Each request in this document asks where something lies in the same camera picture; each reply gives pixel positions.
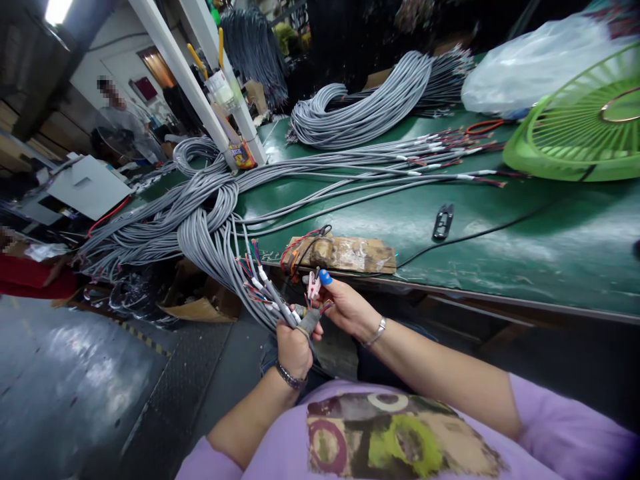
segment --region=forearm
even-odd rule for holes
[[[207,435],[211,446],[246,469],[273,422],[292,408],[298,392],[270,368],[258,385]]]
[[[375,332],[371,325],[369,338]],[[393,320],[387,320],[387,329],[371,351],[418,394],[440,400],[512,439],[519,437],[522,426],[505,371]]]

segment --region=green workbench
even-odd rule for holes
[[[410,139],[448,127],[469,126],[485,117],[459,111],[440,119],[406,118],[372,143]],[[318,153],[305,145],[286,147],[288,119],[258,130],[269,162]],[[494,139],[507,140],[514,127],[501,127]],[[470,155],[448,169],[462,173],[504,168],[501,152]],[[174,172],[142,194],[142,202],[184,180]],[[240,196],[236,212],[251,218],[289,205],[327,182],[289,177]],[[366,193],[358,192],[303,207],[260,229],[274,227]],[[455,216],[449,239],[484,231],[526,214],[550,199],[548,210],[522,223],[477,239],[447,245],[412,261],[394,277],[369,279],[409,283],[436,293],[462,294],[640,324],[640,181],[566,183],[508,179],[500,189],[444,183],[415,187],[320,215],[259,238],[265,260],[276,261],[293,236],[330,223],[336,236],[382,239],[395,248],[398,262],[432,245],[435,217],[445,203]]]

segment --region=silver bracelet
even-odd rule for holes
[[[372,346],[374,342],[378,340],[378,338],[380,338],[380,336],[383,334],[386,327],[387,327],[387,319],[384,317],[380,318],[380,326],[378,327],[378,331],[375,333],[375,335],[371,340],[369,340],[366,343],[363,343],[362,346],[364,348],[369,348],[370,346]]]

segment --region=fan grille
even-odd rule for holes
[[[528,144],[565,166],[584,167],[637,155],[639,61],[640,42],[572,79],[529,122]]]

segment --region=yellow handle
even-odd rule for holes
[[[220,45],[218,47],[218,63],[220,64],[220,70],[223,70],[225,63],[225,39],[223,37],[222,28],[218,29],[218,38],[220,39]]]
[[[202,60],[200,60],[200,57],[198,57],[198,54],[193,49],[193,45],[188,43],[187,48],[189,49],[189,52],[191,53],[193,60],[195,60],[195,64],[198,66],[198,68],[202,72],[202,75],[204,76],[205,80],[209,80],[209,74],[207,73],[207,69],[202,64]]]

